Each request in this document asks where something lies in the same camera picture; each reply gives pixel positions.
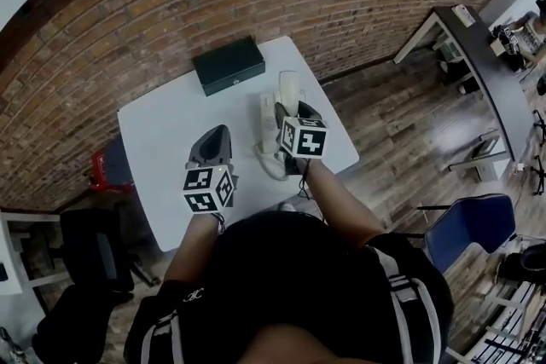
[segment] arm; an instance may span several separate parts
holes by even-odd
[[[534,55],[534,62],[538,64],[544,59],[544,56],[546,56],[546,44],[543,44],[542,46],[540,46],[540,49],[537,50],[537,53]]]
[[[513,21],[512,23],[508,23],[507,26],[510,29],[510,31],[517,31],[523,25],[529,20],[529,14],[525,14],[523,17],[521,17],[517,21]]]
[[[194,215],[164,281],[194,283],[205,269],[218,237],[218,220],[211,214]]]
[[[302,172],[305,165],[305,161],[298,160]],[[355,247],[385,232],[374,213],[349,193],[322,161],[311,161],[306,182],[328,225]]]
[[[522,48],[520,48],[520,54],[521,54],[521,56],[523,56],[526,60],[528,60],[528,61],[530,61],[530,62],[533,62],[533,63],[535,63],[535,64],[538,64],[539,59],[538,59],[535,55],[533,55],[533,54],[527,52],[526,50],[523,50]]]

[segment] wooden floor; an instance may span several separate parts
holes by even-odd
[[[535,91],[540,72],[528,76],[522,86],[531,108],[544,107]],[[399,232],[420,232],[438,217],[415,208],[418,205],[450,204],[454,200],[485,193],[506,193],[511,197],[522,234],[546,235],[546,197],[531,195],[534,176],[526,169],[512,175],[511,168],[500,182],[479,183],[475,170],[450,172],[450,163],[466,158],[477,144],[478,135],[495,125],[480,93],[460,95],[453,85],[443,85],[434,54],[426,49],[410,54],[400,66],[391,61],[325,85],[352,140],[360,153],[357,165],[346,170],[346,186],[385,226]],[[532,136],[524,162],[538,152],[537,136]],[[294,199],[300,209],[314,206]],[[145,221],[141,234],[148,232]],[[170,257],[160,254],[148,238],[143,250],[156,274],[163,274]],[[450,332],[450,347],[464,352],[480,335],[495,310],[485,305],[479,293],[492,287],[491,279],[499,255],[487,256],[479,247],[469,248],[446,272],[456,303]],[[53,303],[59,287],[43,287]],[[127,329],[140,299],[155,293],[137,284],[133,302],[113,312],[103,362],[123,362]]]

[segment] cable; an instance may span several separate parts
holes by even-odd
[[[282,181],[285,182],[288,180],[288,175],[286,174],[286,170],[284,168],[284,163],[280,162],[276,158],[276,153],[278,153],[278,149],[274,153],[263,153],[260,150],[259,143],[254,144],[253,146],[254,154],[256,155],[256,158],[258,158],[258,162],[264,169],[265,173],[268,174],[269,177],[275,179],[276,181]]]
[[[303,199],[310,200],[311,202],[315,203],[315,207],[317,208],[318,215],[321,217],[322,222],[326,223],[326,220],[324,220],[324,216],[322,215],[321,209],[318,207],[316,201],[314,198],[312,198],[305,189],[305,181],[307,180],[307,174],[309,173],[309,167],[311,166],[311,160],[310,159],[304,159],[306,162],[304,172],[301,175],[301,179],[299,180],[299,193],[298,197],[301,197]]]
[[[223,234],[225,231],[225,219],[222,214],[219,212],[212,213],[212,216],[215,217],[218,220],[218,223],[220,223],[220,234]]]
[[[299,180],[298,197],[301,197],[307,200],[314,200],[312,197],[309,196],[309,194],[307,193],[307,190],[305,189],[305,181],[307,180],[307,173],[309,173],[309,166],[311,165],[311,160],[304,159],[304,161],[306,162],[306,164],[305,164],[304,172],[301,175],[301,179]]]

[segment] table leg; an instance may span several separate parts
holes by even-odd
[[[513,333],[508,333],[505,331],[502,331],[501,329],[496,329],[495,327],[486,326],[485,330],[487,332],[494,333],[495,335],[498,335],[499,337],[505,337],[512,341],[517,341],[518,337],[516,335],[513,335]]]
[[[18,214],[14,212],[2,212],[1,216],[6,222],[58,222],[61,219],[58,214]]]
[[[506,352],[510,352],[512,354],[520,355],[520,356],[523,356],[523,355],[526,354],[525,350],[519,350],[519,349],[516,349],[515,347],[506,346],[506,345],[504,345],[502,343],[498,343],[498,342],[490,340],[490,339],[486,339],[485,344],[487,344],[488,346],[493,346],[493,347],[495,347],[497,349],[500,349],[500,350],[504,350]]]
[[[459,85],[461,85],[463,82],[466,82],[468,81],[470,78],[473,78],[474,75],[470,72],[470,73],[467,73],[465,74],[462,78],[460,79],[457,79],[454,83],[453,83],[453,86],[454,87],[458,87]]]
[[[427,35],[427,32],[438,23],[438,16],[436,13],[431,13],[425,22],[421,25],[417,31],[412,35],[409,41],[400,49],[397,55],[394,57],[394,63],[399,64],[401,60]]]
[[[486,134],[483,134],[479,136],[479,140],[482,142],[484,140],[489,140],[490,138],[495,138],[496,136],[500,136],[501,134],[498,132],[498,129],[492,130],[491,132],[487,132]]]
[[[468,161],[461,161],[459,163],[452,164],[448,167],[448,169],[450,169],[450,171],[471,169],[472,167],[475,167],[476,165],[484,164],[487,162],[494,163],[496,161],[502,161],[503,159],[509,159],[509,158],[510,158],[510,155],[506,151],[492,153],[491,155],[480,156],[479,158],[469,159]]]
[[[459,362],[462,362],[462,364],[472,364],[472,362],[469,359],[465,358],[461,354],[458,354],[457,352],[455,352],[453,349],[450,349],[449,347],[445,348],[445,353],[448,355],[451,355],[451,357],[455,358]]]
[[[23,253],[23,245],[21,244],[20,240],[12,239],[11,246],[13,247],[15,253]]]
[[[70,278],[70,275],[68,274],[68,272],[55,273],[55,274],[50,274],[49,276],[44,276],[43,278],[29,280],[28,285],[34,288],[35,286],[44,286],[46,284],[53,284],[54,282],[59,282],[60,280],[65,280],[69,278]]]
[[[526,309],[526,305],[524,303],[512,302],[511,300],[498,298],[497,296],[485,296],[484,302],[497,303],[502,306],[519,309],[520,311],[525,311]]]
[[[439,38],[436,40],[436,43],[433,45],[433,50],[436,52],[440,47],[442,47],[444,44],[448,43],[450,38],[444,34],[440,35]]]
[[[26,240],[31,238],[29,232],[10,232],[9,236],[14,240]]]

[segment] chair leg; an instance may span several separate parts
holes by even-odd
[[[533,193],[534,196],[542,196],[544,193],[544,179],[546,178],[546,171],[544,171],[543,163],[540,160],[540,156],[535,156],[535,160],[538,163],[538,169],[531,167],[531,171],[534,171],[538,175],[538,186],[537,191]]]
[[[457,352],[455,352],[453,349],[450,349],[449,347],[445,348],[445,353],[450,355],[452,358],[455,358],[458,362],[461,362],[462,364],[472,364],[470,360],[458,354]]]
[[[495,327],[486,326],[485,330],[487,332],[494,333],[498,337],[505,337],[510,341],[517,341],[518,340],[518,337],[516,335],[513,335],[513,333],[505,332],[502,329],[496,329]]]
[[[450,205],[417,206],[417,210],[419,211],[449,210],[450,208]]]
[[[497,296],[483,296],[484,302],[496,303],[497,305],[507,306],[509,308],[516,308],[521,311],[525,310],[526,306],[523,303],[512,302],[508,299],[498,298]]]
[[[135,261],[134,259],[130,260],[129,269],[131,270],[131,272],[133,272],[133,274],[139,280],[144,282],[144,284],[146,284],[148,286],[148,288],[152,288],[153,286],[157,286],[157,285],[159,285],[161,283],[160,278],[151,278],[151,279],[149,279],[144,274],[144,272],[140,269],[140,267],[137,266],[137,261]]]
[[[405,238],[418,238],[418,239],[424,239],[425,238],[425,235],[424,234],[402,234],[402,233],[398,233],[398,232],[393,232],[392,234],[396,234],[396,235],[401,235]]]

